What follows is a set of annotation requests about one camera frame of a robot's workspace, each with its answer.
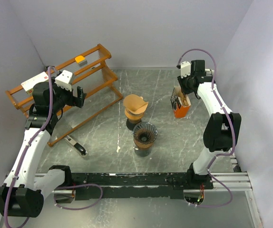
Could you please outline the clear glass ribbed dripper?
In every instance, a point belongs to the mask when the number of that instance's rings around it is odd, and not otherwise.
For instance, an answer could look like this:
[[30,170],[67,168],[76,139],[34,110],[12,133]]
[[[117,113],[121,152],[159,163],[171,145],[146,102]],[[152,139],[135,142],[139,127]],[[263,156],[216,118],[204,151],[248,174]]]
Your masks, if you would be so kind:
[[149,122],[139,122],[133,129],[133,137],[138,143],[153,143],[158,136],[157,128]]

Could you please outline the orange coffee filter box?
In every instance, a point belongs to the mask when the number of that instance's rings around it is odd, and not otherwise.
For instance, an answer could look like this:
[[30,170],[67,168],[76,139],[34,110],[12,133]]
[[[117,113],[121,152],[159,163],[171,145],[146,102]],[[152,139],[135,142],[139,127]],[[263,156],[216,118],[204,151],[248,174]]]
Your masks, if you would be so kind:
[[188,95],[181,91],[181,87],[175,86],[170,98],[175,118],[184,118],[191,107]]

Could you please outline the dark glass carafe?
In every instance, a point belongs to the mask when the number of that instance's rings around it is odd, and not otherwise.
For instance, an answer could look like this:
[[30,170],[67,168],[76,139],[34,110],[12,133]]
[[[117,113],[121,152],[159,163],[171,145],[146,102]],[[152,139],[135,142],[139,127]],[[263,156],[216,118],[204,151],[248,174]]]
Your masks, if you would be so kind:
[[126,121],[126,126],[129,130],[133,130],[134,127],[139,123],[141,122],[141,120],[130,120],[130,119],[127,119]]

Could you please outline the grey glass carafe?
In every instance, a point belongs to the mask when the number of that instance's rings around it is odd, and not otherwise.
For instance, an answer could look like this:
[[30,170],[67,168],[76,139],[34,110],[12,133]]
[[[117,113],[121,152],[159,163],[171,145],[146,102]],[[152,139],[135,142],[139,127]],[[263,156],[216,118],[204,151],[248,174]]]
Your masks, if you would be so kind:
[[134,152],[139,157],[146,157],[151,153],[151,147],[141,148],[141,147],[135,146],[134,147]]

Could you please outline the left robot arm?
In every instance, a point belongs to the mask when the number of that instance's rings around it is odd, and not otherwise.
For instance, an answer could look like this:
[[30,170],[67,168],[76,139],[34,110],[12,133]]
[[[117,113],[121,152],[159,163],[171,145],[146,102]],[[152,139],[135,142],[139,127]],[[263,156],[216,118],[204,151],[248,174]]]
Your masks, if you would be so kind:
[[12,217],[37,217],[45,198],[56,188],[69,189],[73,177],[69,166],[53,165],[41,180],[35,174],[41,155],[59,120],[57,113],[65,106],[84,105],[86,93],[77,87],[77,96],[55,81],[34,86],[34,103],[29,109],[24,139],[11,172],[0,186],[0,213]]

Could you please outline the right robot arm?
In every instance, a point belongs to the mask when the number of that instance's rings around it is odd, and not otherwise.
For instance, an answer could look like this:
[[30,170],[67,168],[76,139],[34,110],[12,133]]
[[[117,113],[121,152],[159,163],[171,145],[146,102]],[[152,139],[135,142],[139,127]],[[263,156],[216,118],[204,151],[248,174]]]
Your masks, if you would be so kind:
[[204,60],[179,63],[180,76],[177,80],[184,95],[194,93],[201,99],[209,114],[203,143],[204,148],[195,162],[193,173],[186,177],[187,186],[196,189],[218,157],[231,156],[238,141],[241,115],[234,113],[220,96],[214,80],[215,72],[205,69]]

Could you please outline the brown paper coffee filter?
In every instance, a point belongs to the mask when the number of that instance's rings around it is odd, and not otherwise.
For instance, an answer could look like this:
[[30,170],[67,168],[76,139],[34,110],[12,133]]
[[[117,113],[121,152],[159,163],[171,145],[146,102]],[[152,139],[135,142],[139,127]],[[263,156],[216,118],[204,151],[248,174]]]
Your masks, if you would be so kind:
[[148,103],[149,102],[145,102],[143,100],[143,97],[140,97],[135,94],[130,94],[125,97],[125,99],[123,101],[123,106],[125,108],[132,110],[132,111],[142,113],[142,112],[145,112],[145,110],[147,109]]

